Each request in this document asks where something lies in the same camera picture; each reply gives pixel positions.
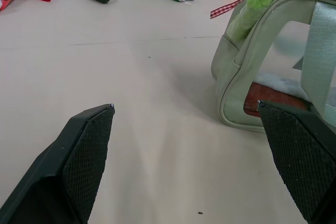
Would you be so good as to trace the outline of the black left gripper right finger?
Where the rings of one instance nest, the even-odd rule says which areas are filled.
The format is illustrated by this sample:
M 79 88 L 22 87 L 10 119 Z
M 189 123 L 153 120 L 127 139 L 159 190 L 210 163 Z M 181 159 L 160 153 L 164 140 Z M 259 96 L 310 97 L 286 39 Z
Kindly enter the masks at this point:
M 336 224 L 336 127 L 311 111 L 259 101 L 275 166 L 308 224 Z

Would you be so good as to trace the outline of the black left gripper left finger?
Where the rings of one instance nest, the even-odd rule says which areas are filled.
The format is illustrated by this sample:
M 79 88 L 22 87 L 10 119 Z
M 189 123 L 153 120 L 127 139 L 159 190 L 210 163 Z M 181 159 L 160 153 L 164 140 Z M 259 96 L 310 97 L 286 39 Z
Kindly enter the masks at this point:
M 105 169 L 113 104 L 69 119 L 0 208 L 0 224 L 87 224 Z

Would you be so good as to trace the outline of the reddish-brown wooden board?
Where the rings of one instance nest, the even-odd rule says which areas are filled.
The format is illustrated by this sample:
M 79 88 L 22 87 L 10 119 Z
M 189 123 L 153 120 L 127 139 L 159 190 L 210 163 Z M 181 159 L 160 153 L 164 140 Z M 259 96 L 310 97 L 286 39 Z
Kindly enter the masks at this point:
M 251 116 L 260 117 L 260 114 L 257 110 L 259 100 L 283 103 L 298 107 L 303 110 L 308 110 L 310 107 L 310 103 L 302 98 L 294 97 L 292 95 L 285 94 L 270 87 L 253 82 L 244 101 L 244 112 Z

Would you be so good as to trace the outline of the pale green zip bag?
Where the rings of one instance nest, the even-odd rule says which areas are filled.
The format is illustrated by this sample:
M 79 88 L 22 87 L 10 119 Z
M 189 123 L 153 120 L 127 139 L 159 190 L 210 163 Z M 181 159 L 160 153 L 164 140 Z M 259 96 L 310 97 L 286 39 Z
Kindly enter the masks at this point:
M 231 10 L 227 28 L 246 1 Z M 226 30 L 211 65 L 225 124 L 263 131 L 260 117 L 243 110 L 254 82 L 308 101 L 336 127 L 336 0 L 273 0 L 246 38 L 233 41 Z

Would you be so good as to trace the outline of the red white gingham ribbon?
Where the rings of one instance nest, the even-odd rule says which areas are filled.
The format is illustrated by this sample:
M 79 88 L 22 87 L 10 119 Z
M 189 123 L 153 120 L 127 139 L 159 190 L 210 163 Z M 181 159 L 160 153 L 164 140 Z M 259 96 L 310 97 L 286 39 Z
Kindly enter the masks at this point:
M 237 0 L 235 2 L 232 2 L 230 4 L 226 4 L 224 6 L 221 6 L 210 13 L 210 19 L 216 18 L 224 13 L 229 12 L 230 10 L 234 9 L 239 3 L 243 2 L 244 0 Z

